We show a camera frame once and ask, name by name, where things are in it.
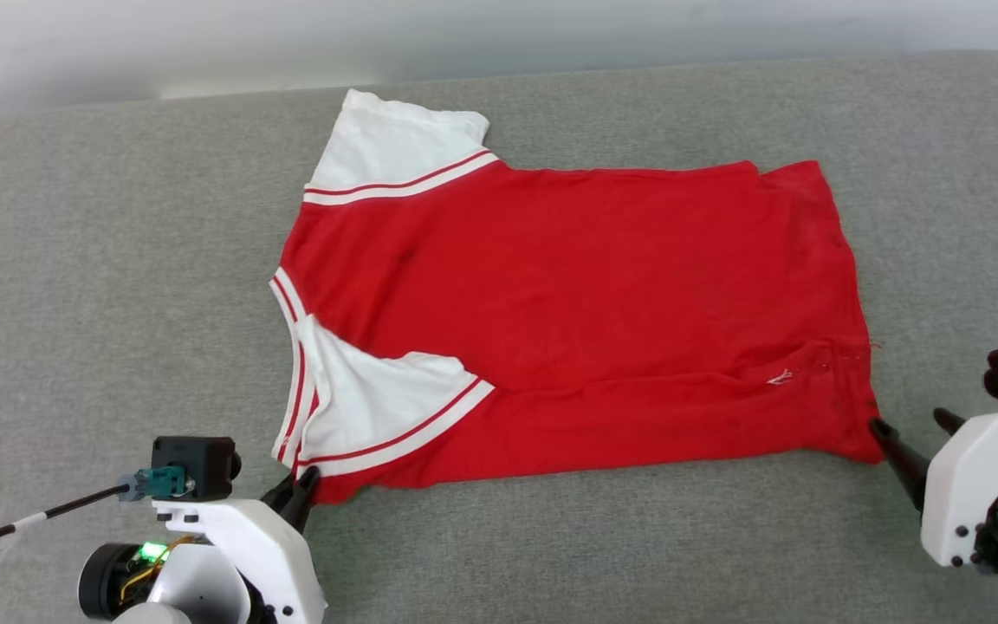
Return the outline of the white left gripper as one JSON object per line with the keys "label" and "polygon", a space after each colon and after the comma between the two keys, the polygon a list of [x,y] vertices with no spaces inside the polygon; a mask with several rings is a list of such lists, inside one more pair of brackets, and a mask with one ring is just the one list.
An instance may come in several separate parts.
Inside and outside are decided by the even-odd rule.
{"label": "white left gripper", "polygon": [[302,533],[320,485],[317,466],[281,479],[260,500],[155,501],[167,529],[204,538],[174,546],[152,600],[188,621],[321,623],[327,609]]}

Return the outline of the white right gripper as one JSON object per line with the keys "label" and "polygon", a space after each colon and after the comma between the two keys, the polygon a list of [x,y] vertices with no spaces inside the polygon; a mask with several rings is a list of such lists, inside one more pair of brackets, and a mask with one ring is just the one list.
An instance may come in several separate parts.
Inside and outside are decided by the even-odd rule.
{"label": "white right gripper", "polygon": [[998,498],[998,413],[965,419],[935,407],[932,419],[951,436],[931,462],[882,419],[872,419],[870,431],[922,513],[923,549],[935,564],[954,566],[956,558],[968,563],[975,553],[975,527]]}

